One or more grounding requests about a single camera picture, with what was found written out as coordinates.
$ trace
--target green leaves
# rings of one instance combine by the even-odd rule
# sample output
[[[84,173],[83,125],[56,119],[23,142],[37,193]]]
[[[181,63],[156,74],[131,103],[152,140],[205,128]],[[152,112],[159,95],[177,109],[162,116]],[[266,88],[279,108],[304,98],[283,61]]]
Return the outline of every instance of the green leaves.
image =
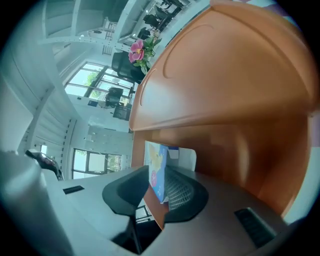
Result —
[[[144,73],[145,75],[148,73],[147,68],[146,68],[145,65],[143,65],[143,66],[141,67],[141,71],[142,71],[142,73]]]
[[[146,66],[147,66],[149,69],[151,69],[151,67],[152,67],[152,65],[151,65],[151,63],[150,63],[149,61],[146,62]]]
[[[145,43],[147,44],[147,45],[150,45],[150,46],[152,46],[153,45],[153,42],[154,42],[154,37],[152,36],[152,37],[148,37],[146,40],[144,40],[145,41]]]
[[[162,38],[161,39],[157,39],[154,44],[153,44],[153,47],[155,47],[157,44],[159,44],[161,42]]]

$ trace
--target wall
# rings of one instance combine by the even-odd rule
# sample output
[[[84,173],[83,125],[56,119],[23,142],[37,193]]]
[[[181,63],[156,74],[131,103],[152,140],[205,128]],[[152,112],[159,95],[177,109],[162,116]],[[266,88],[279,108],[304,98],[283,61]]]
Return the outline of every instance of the wall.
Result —
[[[132,133],[91,126],[85,148],[99,153],[131,156],[133,140]]]
[[[33,119],[0,76],[0,150],[17,151]]]
[[[62,60],[57,61],[57,67],[60,69],[60,76],[65,85],[86,62],[96,63],[111,67],[112,57],[102,54],[103,45],[92,43],[72,43],[70,50]]]
[[[296,220],[307,216],[316,201],[320,191],[319,159],[320,147],[312,147],[308,168],[302,186],[290,210],[283,218],[287,223],[293,223]]]
[[[21,140],[18,129],[24,129],[18,152],[46,145],[47,154],[66,172],[69,138],[80,117],[64,90],[51,45],[38,44],[43,37],[43,6],[44,2],[36,4],[17,25],[0,58],[1,76],[22,104],[14,109],[14,100],[6,97],[4,109],[9,107],[14,113],[5,123],[15,121],[23,107],[33,116],[30,125],[25,124],[27,112],[17,119],[6,138]]]
[[[114,108],[101,108],[99,105],[96,107],[89,106],[90,98],[81,97],[81,99],[77,99],[78,96],[76,95],[68,96],[78,114],[90,126],[99,126],[125,133],[129,131],[129,121],[113,117]]]
[[[70,145],[80,150],[131,156],[133,134],[88,126],[83,121],[77,121]]]
[[[315,113],[309,120],[311,131],[311,151],[303,183],[290,210],[284,216],[287,223],[305,217],[320,192],[320,113]]]
[[[56,67],[62,78],[66,79],[91,54],[93,44],[73,42],[54,56]]]

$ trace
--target orange plastic cover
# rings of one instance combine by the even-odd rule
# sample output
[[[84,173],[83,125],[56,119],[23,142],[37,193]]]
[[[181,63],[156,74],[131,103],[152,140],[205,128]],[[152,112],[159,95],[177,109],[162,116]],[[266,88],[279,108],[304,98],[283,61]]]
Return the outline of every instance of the orange plastic cover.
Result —
[[[250,4],[214,1],[152,66],[133,131],[265,119],[311,111],[318,74],[299,31]]]

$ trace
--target office chair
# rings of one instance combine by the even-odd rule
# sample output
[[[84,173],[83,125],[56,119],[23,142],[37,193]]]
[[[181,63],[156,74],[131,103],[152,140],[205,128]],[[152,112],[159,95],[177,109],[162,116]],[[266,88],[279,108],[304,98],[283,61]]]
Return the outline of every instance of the office chair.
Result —
[[[138,84],[145,78],[145,74],[141,71],[141,68],[134,66],[130,62],[126,51],[116,52],[113,55],[111,67],[120,78],[125,78]]]

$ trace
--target chair backrest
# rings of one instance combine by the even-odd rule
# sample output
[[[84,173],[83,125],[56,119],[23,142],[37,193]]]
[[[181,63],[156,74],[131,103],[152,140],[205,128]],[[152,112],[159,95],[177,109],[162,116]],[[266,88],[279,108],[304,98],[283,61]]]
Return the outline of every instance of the chair backrest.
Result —
[[[111,67],[117,72],[119,77],[132,80],[136,83],[140,83],[145,77],[141,68],[134,66],[133,63],[130,62],[126,51],[116,52],[113,55]]]
[[[155,10],[156,16],[161,20],[164,20],[168,16],[168,14],[158,6],[155,6],[154,10]]]

